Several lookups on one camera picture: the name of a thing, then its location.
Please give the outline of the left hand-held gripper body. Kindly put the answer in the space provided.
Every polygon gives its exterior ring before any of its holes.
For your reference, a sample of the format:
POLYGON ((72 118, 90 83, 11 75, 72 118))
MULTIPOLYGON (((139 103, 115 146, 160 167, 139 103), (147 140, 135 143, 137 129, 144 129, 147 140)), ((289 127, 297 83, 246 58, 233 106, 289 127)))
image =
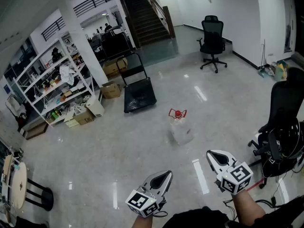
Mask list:
POLYGON ((166 204, 166 199, 152 190, 146 189, 143 185, 133 190, 125 201, 129 209, 141 217, 153 216, 160 212, 166 204))

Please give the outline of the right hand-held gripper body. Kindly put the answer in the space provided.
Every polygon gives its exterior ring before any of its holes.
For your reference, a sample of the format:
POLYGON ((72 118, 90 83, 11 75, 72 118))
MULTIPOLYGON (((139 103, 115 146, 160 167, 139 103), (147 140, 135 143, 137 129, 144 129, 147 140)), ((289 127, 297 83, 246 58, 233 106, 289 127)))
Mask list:
POLYGON ((242 162, 236 165, 237 161, 232 165, 221 166, 216 169, 217 185, 222 192, 227 191, 232 195, 237 195, 250 184, 253 172, 250 167, 242 162))

